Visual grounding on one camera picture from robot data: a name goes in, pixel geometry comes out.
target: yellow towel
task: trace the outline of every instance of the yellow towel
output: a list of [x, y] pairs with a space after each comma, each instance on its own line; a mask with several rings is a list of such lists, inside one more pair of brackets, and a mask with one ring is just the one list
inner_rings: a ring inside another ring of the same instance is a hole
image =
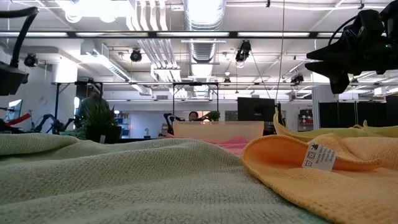
[[266, 136], [243, 152], [248, 172], [286, 198], [335, 223], [398, 223], [398, 139], [313, 140], [336, 151], [332, 171], [302, 168], [308, 144]]
[[274, 126], [275, 126], [276, 133], [278, 135], [292, 137], [294, 139], [297, 139], [297, 140], [300, 140], [303, 142], [309, 142], [312, 139], [316, 138], [317, 136], [320, 136], [322, 134], [329, 134], [329, 133], [333, 133], [333, 134], [343, 137], [343, 138], [380, 137], [381, 136], [378, 133], [366, 131], [365, 129], [361, 129], [362, 127], [359, 125], [356, 125], [353, 128], [321, 128], [318, 130], [306, 131], [306, 132], [291, 131], [291, 130], [283, 127], [283, 125], [279, 124], [277, 111], [274, 114]]
[[368, 122], [365, 120], [363, 122], [363, 128], [370, 133], [378, 134], [384, 137], [398, 138], [398, 126], [374, 128], [369, 127]]

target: white tag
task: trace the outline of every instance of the white tag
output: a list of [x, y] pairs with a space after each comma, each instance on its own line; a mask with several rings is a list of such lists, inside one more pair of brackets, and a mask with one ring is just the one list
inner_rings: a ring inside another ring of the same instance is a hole
[[326, 171], [333, 169], [336, 160], [336, 151], [314, 142], [308, 144], [302, 167]]
[[105, 137], [105, 135], [101, 135], [101, 137], [99, 138], [99, 143], [105, 144]]

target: pink towel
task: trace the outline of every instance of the pink towel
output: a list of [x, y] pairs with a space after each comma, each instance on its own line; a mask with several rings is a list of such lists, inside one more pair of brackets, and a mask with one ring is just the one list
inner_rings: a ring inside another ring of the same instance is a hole
[[[177, 138], [177, 137], [175, 137], [174, 135], [171, 135], [171, 134], [167, 134], [166, 138]], [[231, 138], [227, 141], [222, 141], [222, 142], [207, 141], [206, 139], [196, 139], [196, 140], [201, 140], [201, 141], [215, 144], [215, 145], [227, 150], [228, 152], [231, 152], [238, 156], [240, 156], [242, 154], [243, 148], [249, 143], [249, 141], [246, 140], [242, 136]]]

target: woman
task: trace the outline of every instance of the woman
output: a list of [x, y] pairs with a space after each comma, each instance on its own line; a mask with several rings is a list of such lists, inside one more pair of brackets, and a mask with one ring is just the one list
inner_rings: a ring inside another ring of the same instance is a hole
[[189, 121], [196, 121], [199, 118], [199, 114], [196, 111], [189, 113]]

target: laundry symbol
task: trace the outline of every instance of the laundry symbol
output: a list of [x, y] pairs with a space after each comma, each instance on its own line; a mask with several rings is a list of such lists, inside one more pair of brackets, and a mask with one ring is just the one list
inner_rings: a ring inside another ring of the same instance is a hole
[[311, 161], [305, 161], [305, 166], [312, 166], [312, 162]]
[[318, 150], [319, 145], [318, 144], [312, 144], [312, 148], [314, 148], [315, 150]]
[[307, 158], [315, 159], [315, 152], [308, 152]]

